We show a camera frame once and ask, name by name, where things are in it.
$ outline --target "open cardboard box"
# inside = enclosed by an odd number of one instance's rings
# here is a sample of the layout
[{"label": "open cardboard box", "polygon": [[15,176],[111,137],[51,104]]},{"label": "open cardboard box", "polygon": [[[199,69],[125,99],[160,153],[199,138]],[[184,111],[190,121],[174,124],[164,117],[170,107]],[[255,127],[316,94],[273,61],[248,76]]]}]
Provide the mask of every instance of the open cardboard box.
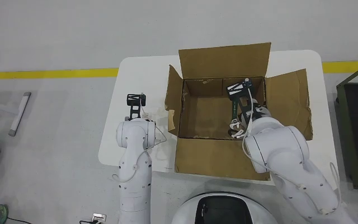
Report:
[{"label": "open cardboard box", "polygon": [[179,50],[182,77],[169,66],[168,131],[178,137],[176,172],[268,180],[255,172],[242,142],[228,135],[232,102],[225,88],[249,77],[253,97],[273,118],[312,139],[305,69],[265,78],[271,43]]}]

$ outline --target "white table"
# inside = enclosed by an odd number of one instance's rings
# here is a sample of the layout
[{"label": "white table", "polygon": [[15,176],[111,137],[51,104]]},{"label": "white table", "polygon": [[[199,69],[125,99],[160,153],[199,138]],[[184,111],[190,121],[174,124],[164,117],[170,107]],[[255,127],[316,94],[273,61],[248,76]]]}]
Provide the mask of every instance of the white table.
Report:
[{"label": "white table", "polygon": [[[126,96],[127,94],[143,92],[147,96],[145,112],[152,115],[151,119],[157,121],[157,126],[164,131],[168,138],[167,142],[158,145],[150,153],[153,160],[153,171],[175,171],[177,138],[167,132],[168,113],[164,109],[169,64],[173,65],[181,75],[180,60],[177,55],[126,58],[121,62],[98,153],[98,158],[102,164],[118,166],[125,149],[118,147],[115,134],[119,122],[123,121],[125,116],[129,116],[130,107],[126,104]],[[313,140],[308,141],[310,159],[335,188],[336,185],[329,163],[333,162],[337,166],[337,160],[321,57],[311,50],[271,52],[266,77],[278,76],[303,68],[307,70],[309,101],[312,112]],[[233,180],[273,185],[273,181]]]}]

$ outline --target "gray floor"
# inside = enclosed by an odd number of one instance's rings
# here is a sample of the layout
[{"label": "gray floor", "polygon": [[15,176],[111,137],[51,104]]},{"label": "gray floor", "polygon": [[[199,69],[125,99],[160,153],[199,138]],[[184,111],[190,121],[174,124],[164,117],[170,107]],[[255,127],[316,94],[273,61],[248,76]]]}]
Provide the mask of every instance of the gray floor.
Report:
[{"label": "gray floor", "polygon": [[[335,85],[347,74],[325,74],[343,200],[357,217],[358,191],[346,181],[335,116]],[[116,167],[97,158],[115,78],[0,80],[0,103],[32,96],[17,136],[7,135],[13,116],[0,113],[0,203],[10,216],[35,223],[78,223],[93,212],[117,223]],[[273,186],[191,175],[153,173],[152,223],[168,224],[191,195],[226,190],[261,202],[279,223],[305,223]]]},{"label": "gray floor", "polygon": [[118,67],[126,57],[272,42],[358,60],[358,1],[1,0],[0,71]]}]

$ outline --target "floor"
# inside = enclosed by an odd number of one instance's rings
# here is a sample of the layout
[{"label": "floor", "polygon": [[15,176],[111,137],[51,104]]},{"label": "floor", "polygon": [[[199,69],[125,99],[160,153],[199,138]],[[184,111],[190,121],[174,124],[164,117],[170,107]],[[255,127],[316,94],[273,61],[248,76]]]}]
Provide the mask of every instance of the floor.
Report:
[{"label": "floor", "polygon": [[[325,74],[324,79],[342,196],[358,218],[358,190],[345,178],[334,104],[335,85],[347,76]],[[111,178],[117,168],[97,157],[114,84],[115,78],[0,80],[2,104],[17,105],[23,92],[32,92],[15,137],[7,135],[13,116],[0,113],[0,203],[9,205],[10,217],[34,224],[77,223],[97,212],[107,215],[107,223],[117,223],[119,196]],[[186,199],[210,190],[245,194],[280,224],[306,223],[274,186],[158,172],[153,173],[152,223],[171,223]]]}]

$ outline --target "wire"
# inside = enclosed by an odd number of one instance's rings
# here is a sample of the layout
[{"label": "wire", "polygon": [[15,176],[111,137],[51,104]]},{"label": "wire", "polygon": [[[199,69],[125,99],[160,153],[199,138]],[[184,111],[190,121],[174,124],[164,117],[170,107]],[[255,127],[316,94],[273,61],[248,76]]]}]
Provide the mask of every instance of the wire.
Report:
[{"label": "wire", "polygon": [[336,169],[336,166],[332,162],[329,163],[329,167],[331,168],[331,172],[332,172],[333,178],[335,179],[337,189],[338,189],[338,205],[337,205],[337,208],[336,208],[336,210],[338,210],[338,208],[342,204],[342,193],[341,193],[341,187],[340,187],[340,182],[341,182],[340,181],[340,175],[339,175],[339,173],[338,173],[338,171]]},{"label": "wire", "polygon": [[32,224],[31,222],[26,222],[26,221],[23,221],[23,220],[16,220],[14,218],[10,218],[10,217],[7,217],[8,220],[13,220],[13,221],[16,221],[16,222],[23,222],[23,223],[27,223],[27,224]]},{"label": "wire", "polygon": [[101,224],[103,222],[99,222],[98,220],[94,220],[94,221],[84,221],[84,220],[80,220],[79,224],[82,223],[90,223],[90,224]]},{"label": "wire", "polygon": [[[145,152],[147,152],[148,150],[154,148],[155,146],[157,146],[157,145],[159,145],[159,144],[161,144],[161,143],[167,141],[167,137],[164,135],[164,133],[163,133],[157,126],[156,126],[156,129],[158,129],[158,130],[162,133],[162,136],[164,137],[164,141],[159,141],[158,143],[156,143],[156,144],[154,144],[154,145],[152,145],[152,146],[146,148],[143,152],[141,152],[141,153],[139,154],[139,156],[137,157],[137,159],[136,159],[136,163],[135,163],[136,166],[138,166],[138,160],[139,160],[139,158],[141,157],[141,155],[143,155],[143,153],[145,153]],[[113,178],[115,181],[119,182],[119,183],[125,183],[125,182],[128,182],[128,181],[130,181],[131,179],[133,179],[133,177],[134,177],[135,174],[136,174],[136,170],[134,170],[133,175],[132,175],[130,178],[126,179],[126,180],[120,180],[120,179],[119,179],[119,176],[118,176],[117,174],[112,174],[112,178]]]}]

